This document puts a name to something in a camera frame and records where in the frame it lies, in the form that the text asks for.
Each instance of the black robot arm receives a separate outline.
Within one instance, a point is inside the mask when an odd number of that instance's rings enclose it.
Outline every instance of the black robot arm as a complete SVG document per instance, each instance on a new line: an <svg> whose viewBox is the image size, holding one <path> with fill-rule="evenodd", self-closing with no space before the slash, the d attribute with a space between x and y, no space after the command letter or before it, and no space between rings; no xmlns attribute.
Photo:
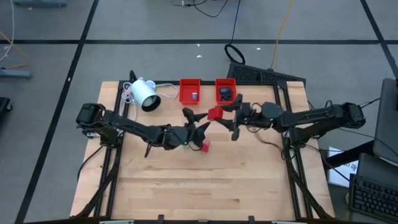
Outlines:
<svg viewBox="0 0 398 224"><path fill-rule="evenodd" d="M165 150L175 149L182 144L193 142L202 147L205 139L205 130L210 122L199 127L194 122L201 120L207 114L193 114L193 111L184 108L184 116L188 123L184 126L146 126L133 120L124 118L117 113L106 110L101 104L85 103L76 119L78 128L83 129L82 133L98 133L101 137L101 145L106 147L117 147L120 144L120 135L127 132L139 136L148 143L145 157L148 156L152 146L163 147Z"/></svg>
<svg viewBox="0 0 398 224"><path fill-rule="evenodd" d="M330 105L324 108L291 113L284 111L280 106L265 102L261 111L257 112L250 103L242 102L243 96L238 95L236 101L222 106L225 111L235 111L234 119L217 119L216 121L232 131L232 140L239 137L239 126L245 125L254 128L273 128L279 133L289 132L290 144L299 146L311 137L323 136L336 128L360 128L366 120L360 106L352 103ZM297 125L310 124L306 128Z"/></svg>

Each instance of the wooden tabletop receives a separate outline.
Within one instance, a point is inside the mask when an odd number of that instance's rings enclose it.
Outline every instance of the wooden tabletop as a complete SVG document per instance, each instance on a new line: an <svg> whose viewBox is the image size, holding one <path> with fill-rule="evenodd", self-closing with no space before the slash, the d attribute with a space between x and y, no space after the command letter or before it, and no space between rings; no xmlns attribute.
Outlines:
<svg viewBox="0 0 398 224"><path fill-rule="evenodd" d="M114 108L118 82L103 82L98 102ZM288 82L294 112L308 110L302 82ZM173 95L174 89L162 87L162 93ZM275 102L271 86L237 86L243 101ZM216 106L215 87L201 86L200 104L189 106L194 113L206 113ZM186 122L178 99L162 97L153 112L138 109L137 121L145 125L183 125ZM129 118L134 117L130 108ZM224 118L232 118L224 112ZM197 152L184 147L173 151L152 148L144 158L146 143L126 134L114 198L112 219L156 220L159 214L166 220L294 220L294 210L285 162L278 148L259 142L245 127L240 137L231 141L231 133L216 122L206 130L209 152ZM273 129L260 131L260 136L281 145L282 138ZM315 140L308 144L318 147ZM99 147L99 139L89 139L85 158ZM322 160L318 151L301 149L308 189L318 203L334 216ZM77 185L71 215L82 210L98 188L105 150L83 168ZM301 214L305 216L301 191L297 188ZM101 214L105 213L108 192L104 194Z"/></svg>

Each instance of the black floor stripe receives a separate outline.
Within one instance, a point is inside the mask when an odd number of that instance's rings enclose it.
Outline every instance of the black floor stripe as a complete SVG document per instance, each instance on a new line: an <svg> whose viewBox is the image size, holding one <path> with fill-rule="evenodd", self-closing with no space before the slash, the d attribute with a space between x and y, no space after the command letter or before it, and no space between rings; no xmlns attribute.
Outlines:
<svg viewBox="0 0 398 224"><path fill-rule="evenodd" d="M78 61L79 61L79 58L81 55L81 51L84 46L84 41L87 38L88 30L90 29L91 22L93 21L93 17L94 17L94 13L95 13L95 10L98 5L98 1L99 0L94 0L93 5L91 6L91 9L90 9L90 13L88 14L88 18L87 18L85 27L83 29L83 33L81 34L80 41L79 41L78 47L75 52L75 56L73 57L72 64L70 65L70 68L68 71L68 75L65 79L65 83L63 84L63 88L62 88L61 95L60 95L60 98L57 103L57 107L55 108L54 115L52 117L49 130L47 131L47 135L45 136L44 143L43 143L42 149L39 154L39 158L37 159L36 166L33 170L32 177L30 178L24 199L22 201L21 207L19 208L19 211L17 214L17 218L15 220L15 223L18 223L18 224L23 223L25 220L27 211L29 209L29 205L32 201L33 194L35 192L37 183L39 181L40 173L42 172L42 169L44 166L45 158L47 157L47 153L49 152L49 149L50 149L50 145L51 145L52 138L54 136L55 128L57 127L63 105L65 104L65 100L67 98L67 94L68 94L69 87L70 87L70 84L73 79L73 75L75 74L76 66L78 64Z"/></svg>
<svg viewBox="0 0 398 224"><path fill-rule="evenodd" d="M394 76L396 78L398 78L398 67L397 67L396 61L394 60L393 56L391 55L390 50L388 49L387 43L384 40L384 38L380 32L380 29L377 26L377 23L373 18L372 12L371 12L366 0L361 0L361 4L362 4L363 9L365 10L365 13L366 13L368 19L369 19L369 22L372 25L373 31L376 34L377 39L380 41L381 48L383 49L384 55L387 58L388 64L390 65Z"/></svg>
<svg viewBox="0 0 398 224"><path fill-rule="evenodd" d="M85 40L84 44L113 44L113 45L140 45L140 44L228 44L229 39L187 39L187 40ZM388 40L398 44L398 40ZM79 44L79 40L15 40L15 44ZM275 39L238 39L234 44L275 44ZM379 40L279 40L279 44L308 44L308 45L368 45L379 44Z"/></svg>

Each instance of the black keyboard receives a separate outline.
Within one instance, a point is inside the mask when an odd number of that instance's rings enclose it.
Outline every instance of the black keyboard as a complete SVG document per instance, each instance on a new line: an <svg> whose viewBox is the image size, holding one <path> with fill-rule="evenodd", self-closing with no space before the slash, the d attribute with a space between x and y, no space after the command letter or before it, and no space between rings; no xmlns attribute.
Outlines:
<svg viewBox="0 0 398 224"><path fill-rule="evenodd" d="M375 218L398 222L398 188L351 174L349 208Z"/></svg>
<svg viewBox="0 0 398 224"><path fill-rule="evenodd" d="M264 70L252 66L242 65L239 63L231 62L227 78L234 78L237 81L300 81L304 82L305 79L277 73L272 70Z"/></svg>

